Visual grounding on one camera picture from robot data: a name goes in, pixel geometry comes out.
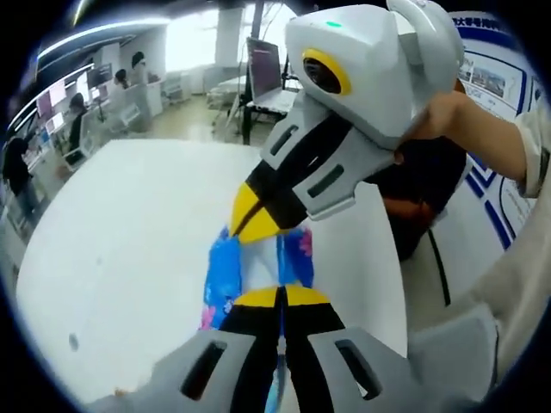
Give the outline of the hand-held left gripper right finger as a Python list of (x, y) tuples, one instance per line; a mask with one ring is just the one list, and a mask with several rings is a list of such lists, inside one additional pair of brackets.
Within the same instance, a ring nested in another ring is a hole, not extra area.
[(347, 328), (322, 293), (286, 285), (285, 359), (301, 412), (432, 412), (434, 397), (408, 360), (360, 328)]

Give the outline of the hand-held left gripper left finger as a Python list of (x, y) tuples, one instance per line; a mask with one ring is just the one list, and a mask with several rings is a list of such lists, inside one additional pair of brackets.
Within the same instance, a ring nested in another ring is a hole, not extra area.
[(277, 366), (279, 287), (237, 298), (217, 330), (200, 330), (135, 391), (89, 403), (90, 412), (262, 412)]

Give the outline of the person's right hand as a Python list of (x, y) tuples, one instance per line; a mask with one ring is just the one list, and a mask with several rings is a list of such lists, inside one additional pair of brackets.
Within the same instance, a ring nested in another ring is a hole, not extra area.
[(428, 140), (444, 136), (502, 176), (520, 182), (527, 172), (521, 133), (458, 91), (438, 93), (429, 101), (417, 124), (402, 137)]

